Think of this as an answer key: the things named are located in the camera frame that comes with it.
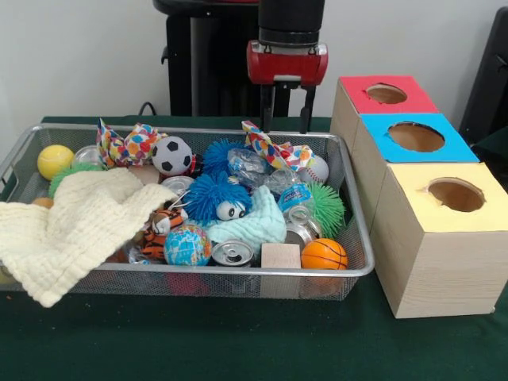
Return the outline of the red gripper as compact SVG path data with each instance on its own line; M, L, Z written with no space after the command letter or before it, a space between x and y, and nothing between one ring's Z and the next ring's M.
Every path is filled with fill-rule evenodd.
M300 111L299 132L310 130L316 86L320 85L328 67L326 44L306 48L282 48L250 40L247 45L247 68L251 82L260 86L260 126L271 131L276 83L298 83L306 92Z

